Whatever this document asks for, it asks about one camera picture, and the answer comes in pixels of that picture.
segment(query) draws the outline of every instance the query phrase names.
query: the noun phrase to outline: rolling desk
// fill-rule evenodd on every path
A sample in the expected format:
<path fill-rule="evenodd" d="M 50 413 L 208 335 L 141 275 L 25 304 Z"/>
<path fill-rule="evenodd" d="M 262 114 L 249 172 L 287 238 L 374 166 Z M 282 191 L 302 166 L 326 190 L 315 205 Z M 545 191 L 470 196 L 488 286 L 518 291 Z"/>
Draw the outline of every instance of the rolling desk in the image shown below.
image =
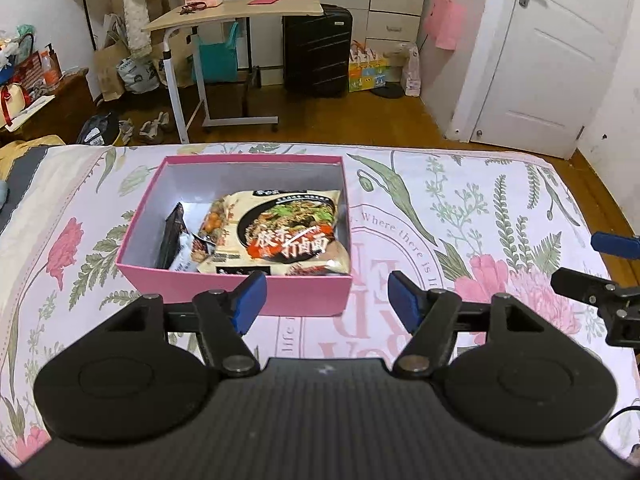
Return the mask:
<path fill-rule="evenodd" d="M 180 135 L 180 142 L 189 143 L 187 130 L 200 106 L 204 106 L 205 119 L 202 126 L 227 126 L 230 124 L 278 124 L 278 118 L 274 117 L 237 117 L 229 119 L 211 119 L 209 117 L 209 105 L 207 94 L 204 88 L 204 77 L 202 75 L 202 64 L 200 62 L 200 38 L 198 36 L 198 25 L 207 22 L 229 21 L 236 18 L 253 18 L 268 14 L 281 16 L 322 16 L 324 14 L 319 0 L 278 0 L 268 5 L 249 5 L 252 0 L 224 0 L 217 7 L 209 7 L 204 10 L 196 10 L 190 14 L 180 14 L 181 7 L 171 10 L 160 16 L 157 20 L 149 23 L 144 30 L 164 30 L 164 72 L 166 83 L 171 98 L 171 106 L 174 109 L 175 124 Z M 175 81 L 174 67 L 171 62 L 171 50 L 169 48 L 169 36 L 180 28 L 192 27 L 191 44 L 193 45 L 193 67 L 196 73 L 196 83 L 198 85 L 198 95 L 200 102 L 194 110 L 188 123 L 184 121 L 182 104 L 178 94 L 178 85 Z"/>

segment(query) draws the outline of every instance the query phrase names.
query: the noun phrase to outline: metal screw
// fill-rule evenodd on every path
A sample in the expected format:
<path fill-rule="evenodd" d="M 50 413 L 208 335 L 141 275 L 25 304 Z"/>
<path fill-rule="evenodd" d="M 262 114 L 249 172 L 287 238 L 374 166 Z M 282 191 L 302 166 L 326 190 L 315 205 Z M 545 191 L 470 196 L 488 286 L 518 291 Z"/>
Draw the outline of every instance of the metal screw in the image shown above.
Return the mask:
<path fill-rule="evenodd" d="M 224 358 L 222 367 L 228 372 L 244 374 L 254 367 L 254 360 L 246 355 L 231 355 Z"/>
<path fill-rule="evenodd" d="M 398 359 L 398 366 L 407 372 L 423 372 L 429 368 L 429 358 L 422 355 L 405 355 Z"/>

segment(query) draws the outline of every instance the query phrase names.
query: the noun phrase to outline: teal bag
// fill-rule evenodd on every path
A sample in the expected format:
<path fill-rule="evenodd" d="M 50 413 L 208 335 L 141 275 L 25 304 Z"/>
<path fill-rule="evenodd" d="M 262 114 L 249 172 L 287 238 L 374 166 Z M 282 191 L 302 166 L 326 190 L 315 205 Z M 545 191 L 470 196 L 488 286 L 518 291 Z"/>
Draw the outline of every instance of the teal bag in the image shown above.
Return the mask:
<path fill-rule="evenodd" d="M 234 22 L 225 43 L 200 44 L 200 62 L 205 83 L 238 81 L 238 22 Z M 193 80 L 196 81 L 195 68 Z"/>

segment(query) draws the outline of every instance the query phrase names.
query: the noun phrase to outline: bottle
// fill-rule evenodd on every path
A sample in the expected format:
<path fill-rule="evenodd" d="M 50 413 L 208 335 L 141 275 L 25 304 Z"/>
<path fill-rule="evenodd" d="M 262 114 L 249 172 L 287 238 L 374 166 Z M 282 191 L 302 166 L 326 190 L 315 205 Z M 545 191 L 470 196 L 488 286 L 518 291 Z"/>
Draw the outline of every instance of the bottle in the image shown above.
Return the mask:
<path fill-rule="evenodd" d="M 58 54 L 56 54 L 56 51 L 53 50 L 53 47 L 50 43 L 47 45 L 47 48 L 49 49 L 49 57 L 53 62 L 53 68 L 58 73 L 58 78 L 62 79 L 62 69 L 60 68 L 60 62 L 58 61 Z"/>
<path fill-rule="evenodd" d="M 60 82 L 60 76 L 56 71 L 53 60 L 46 50 L 40 53 L 40 59 L 42 60 L 42 75 L 44 76 L 44 82 L 47 86 L 52 87 Z"/>

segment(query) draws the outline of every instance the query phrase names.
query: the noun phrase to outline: red notebook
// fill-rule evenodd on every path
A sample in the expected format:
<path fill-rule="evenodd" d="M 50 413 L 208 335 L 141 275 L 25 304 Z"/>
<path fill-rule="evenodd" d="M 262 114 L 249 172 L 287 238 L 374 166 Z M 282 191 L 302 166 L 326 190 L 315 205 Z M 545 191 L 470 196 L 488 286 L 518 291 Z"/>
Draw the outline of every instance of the red notebook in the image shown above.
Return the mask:
<path fill-rule="evenodd" d="M 269 5 L 273 2 L 277 2 L 278 0 L 251 0 L 249 5 Z"/>

